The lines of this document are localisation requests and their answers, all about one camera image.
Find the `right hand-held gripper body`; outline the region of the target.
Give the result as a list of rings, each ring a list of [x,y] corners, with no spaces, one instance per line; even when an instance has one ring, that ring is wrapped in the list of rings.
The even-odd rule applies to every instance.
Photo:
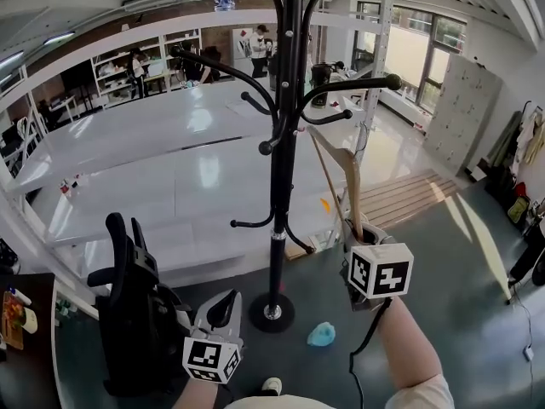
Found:
[[[364,223],[360,246],[345,246],[340,276],[354,311],[373,309],[408,292],[414,256],[380,228]]]

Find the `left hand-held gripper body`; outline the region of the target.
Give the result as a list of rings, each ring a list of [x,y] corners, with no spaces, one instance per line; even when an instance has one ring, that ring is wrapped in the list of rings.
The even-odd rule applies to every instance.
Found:
[[[182,366],[205,382],[227,384],[242,359],[242,294],[224,291],[203,303],[184,340]]]

